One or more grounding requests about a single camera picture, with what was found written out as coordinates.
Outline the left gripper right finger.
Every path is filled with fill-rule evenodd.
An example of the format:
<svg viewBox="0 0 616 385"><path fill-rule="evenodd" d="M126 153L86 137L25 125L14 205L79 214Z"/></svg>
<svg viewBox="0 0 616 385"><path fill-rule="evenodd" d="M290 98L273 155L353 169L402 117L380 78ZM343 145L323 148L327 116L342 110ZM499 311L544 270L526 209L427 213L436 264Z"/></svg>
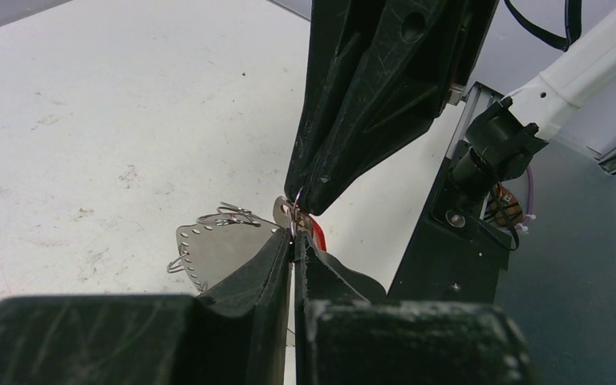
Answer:
<svg viewBox="0 0 616 385"><path fill-rule="evenodd" d="M529 384L525 340L495 306L372 301L300 232L294 239L300 384Z"/></svg>

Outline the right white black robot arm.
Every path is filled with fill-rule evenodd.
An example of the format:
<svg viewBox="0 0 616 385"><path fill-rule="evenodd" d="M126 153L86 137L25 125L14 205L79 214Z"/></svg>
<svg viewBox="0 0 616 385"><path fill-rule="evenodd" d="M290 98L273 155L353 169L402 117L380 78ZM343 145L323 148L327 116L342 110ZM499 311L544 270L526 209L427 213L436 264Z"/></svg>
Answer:
<svg viewBox="0 0 616 385"><path fill-rule="evenodd" d="M315 1L306 91L285 182L290 218L320 215L362 174L428 131L478 59L494 1ZM295 230L298 304L311 299L490 303L520 241L501 182L521 176L585 102L616 79L616 8L587 33L565 4L565 34L513 17L561 51L460 132L384 289Z"/></svg>

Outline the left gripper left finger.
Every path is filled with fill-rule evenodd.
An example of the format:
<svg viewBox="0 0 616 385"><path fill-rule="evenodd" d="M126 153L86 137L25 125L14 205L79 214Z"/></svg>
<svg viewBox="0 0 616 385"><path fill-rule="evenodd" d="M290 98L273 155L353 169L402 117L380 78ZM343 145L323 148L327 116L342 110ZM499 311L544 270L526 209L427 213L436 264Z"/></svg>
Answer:
<svg viewBox="0 0 616 385"><path fill-rule="evenodd" d="M189 294L0 301L0 384L281 384L290 233Z"/></svg>

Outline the silver key with red tag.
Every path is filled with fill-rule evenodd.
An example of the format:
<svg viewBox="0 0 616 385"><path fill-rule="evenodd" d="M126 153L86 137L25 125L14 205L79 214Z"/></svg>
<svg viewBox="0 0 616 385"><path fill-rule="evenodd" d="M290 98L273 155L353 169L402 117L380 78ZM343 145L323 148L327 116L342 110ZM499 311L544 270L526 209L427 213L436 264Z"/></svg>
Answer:
<svg viewBox="0 0 616 385"><path fill-rule="evenodd" d="M318 249L327 251L326 237L322 227L310 214L303 212L296 203L289 201L286 197L278 197L275 200L273 219L278 226L289 229L293 233L307 232Z"/></svg>

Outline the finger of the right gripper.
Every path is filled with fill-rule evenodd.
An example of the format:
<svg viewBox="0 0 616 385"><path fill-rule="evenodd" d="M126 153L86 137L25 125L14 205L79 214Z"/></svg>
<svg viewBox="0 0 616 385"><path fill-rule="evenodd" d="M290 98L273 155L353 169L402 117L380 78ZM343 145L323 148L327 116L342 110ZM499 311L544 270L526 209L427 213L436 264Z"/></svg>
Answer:
<svg viewBox="0 0 616 385"><path fill-rule="evenodd" d="M364 132L382 103L380 90L358 93L374 81L361 71L387 1L314 1L301 119L284 185L294 205L331 205L362 174L390 157L381 134Z"/></svg>
<svg viewBox="0 0 616 385"><path fill-rule="evenodd" d="M467 85L498 7L495 1L387 1L379 30L360 68L382 103L364 132L381 134L393 153L424 135L448 104L452 89ZM331 205L299 205L310 214Z"/></svg>

